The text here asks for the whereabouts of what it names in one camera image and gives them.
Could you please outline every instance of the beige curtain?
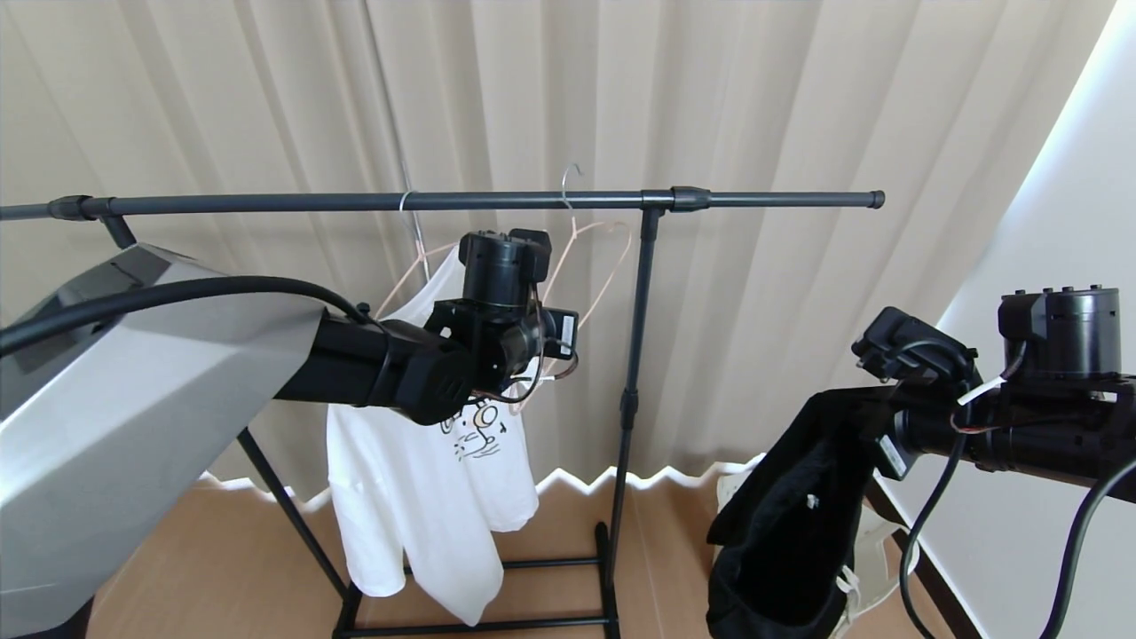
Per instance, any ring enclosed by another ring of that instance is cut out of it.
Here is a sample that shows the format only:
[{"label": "beige curtain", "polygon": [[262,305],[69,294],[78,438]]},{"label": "beige curtain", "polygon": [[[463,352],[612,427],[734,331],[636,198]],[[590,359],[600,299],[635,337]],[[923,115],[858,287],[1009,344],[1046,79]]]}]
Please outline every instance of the beige curtain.
[{"label": "beige curtain", "polygon": [[[585,173],[574,189],[886,190],[879,211],[663,219],[633,470],[699,473],[766,449],[810,393],[862,382],[847,347],[880,307],[939,316],[1112,3],[8,1],[2,198],[402,191],[403,160],[417,190],[554,189],[569,163]],[[132,224],[220,269],[377,302],[414,256],[406,222]],[[421,223],[427,248],[513,226],[562,247],[570,229],[565,211]],[[582,240],[550,301],[585,308],[623,242]],[[0,320],[112,250],[97,225],[5,224]],[[580,335],[579,372],[525,412],[538,475],[615,462],[633,282],[634,252]],[[253,430],[301,496],[323,488],[321,407],[276,403]],[[250,472],[235,450],[215,470]]]}]

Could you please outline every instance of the wooden floor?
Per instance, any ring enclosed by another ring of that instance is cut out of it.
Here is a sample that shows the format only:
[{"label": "wooden floor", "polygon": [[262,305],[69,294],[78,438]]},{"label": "wooden floor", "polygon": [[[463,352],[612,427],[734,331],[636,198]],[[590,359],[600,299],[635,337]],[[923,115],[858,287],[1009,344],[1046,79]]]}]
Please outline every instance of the wooden floor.
[{"label": "wooden floor", "polygon": [[[703,542],[713,516],[712,482],[699,489],[662,481],[628,490],[616,573],[620,630],[627,639],[708,637],[704,613],[712,549]],[[553,483],[524,530],[499,534],[503,559],[594,554],[593,526],[609,516],[610,482],[593,495]],[[307,515],[341,574],[346,574],[331,504]],[[897,550],[892,548],[892,565]],[[936,637],[945,623],[918,583],[913,594]],[[324,638],[339,598],[275,503],[251,490],[201,483],[185,493],[95,598],[97,639]],[[485,620],[598,614],[594,566],[509,571]],[[453,623],[420,589],[364,599],[360,624]],[[478,633],[485,639],[599,639],[599,626]],[[446,634],[445,637],[458,637]],[[899,594],[861,617],[853,639],[918,634]]]}]

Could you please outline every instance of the black garment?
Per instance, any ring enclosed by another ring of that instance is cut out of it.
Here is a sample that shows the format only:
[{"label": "black garment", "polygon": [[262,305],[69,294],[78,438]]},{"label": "black garment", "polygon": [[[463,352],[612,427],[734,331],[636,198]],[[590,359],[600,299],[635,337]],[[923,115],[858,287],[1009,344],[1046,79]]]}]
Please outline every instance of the black garment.
[{"label": "black garment", "polygon": [[[836,587],[853,546],[872,465],[849,424],[855,391],[812,396],[715,518],[715,639],[822,639],[840,622]],[[812,508],[809,497],[815,496]]]}]

